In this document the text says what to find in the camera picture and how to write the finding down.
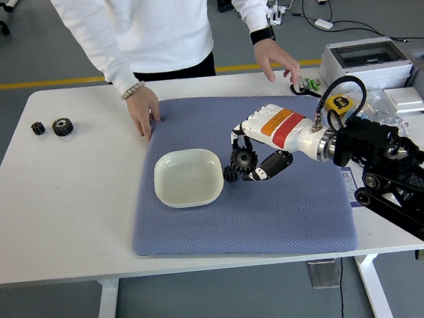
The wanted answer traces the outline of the person's left hand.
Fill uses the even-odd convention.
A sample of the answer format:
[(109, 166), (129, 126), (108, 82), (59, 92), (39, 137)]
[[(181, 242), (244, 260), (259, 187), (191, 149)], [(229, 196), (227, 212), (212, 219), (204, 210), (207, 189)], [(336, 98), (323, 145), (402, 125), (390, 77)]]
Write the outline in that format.
[(300, 64), (274, 40), (269, 38), (254, 44), (254, 55), (256, 62), (270, 82), (276, 80), (271, 68), (271, 64), (276, 63), (284, 68), (283, 76), (286, 78), (289, 75), (291, 84), (298, 85)]

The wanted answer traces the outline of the person's right hand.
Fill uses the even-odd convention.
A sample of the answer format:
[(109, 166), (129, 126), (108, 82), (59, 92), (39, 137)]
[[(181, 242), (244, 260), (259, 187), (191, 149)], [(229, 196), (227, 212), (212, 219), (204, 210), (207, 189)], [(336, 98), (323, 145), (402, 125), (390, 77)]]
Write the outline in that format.
[(149, 141), (153, 133), (151, 121), (161, 121), (159, 99), (147, 86), (143, 86), (125, 101), (139, 135)]

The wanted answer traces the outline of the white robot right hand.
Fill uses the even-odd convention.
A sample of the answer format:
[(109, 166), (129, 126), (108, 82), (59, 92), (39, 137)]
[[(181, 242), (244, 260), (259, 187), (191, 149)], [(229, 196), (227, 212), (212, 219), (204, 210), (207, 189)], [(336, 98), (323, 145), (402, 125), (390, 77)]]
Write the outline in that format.
[[(332, 132), (319, 121), (275, 104), (264, 105), (231, 132), (232, 153), (224, 168), (224, 179), (235, 181), (242, 176), (246, 181), (267, 180), (289, 167), (294, 152), (302, 152), (318, 162), (328, 159), (326, 150)], [(275, 151), (261, 164), (252, 141), (267, 144)]]

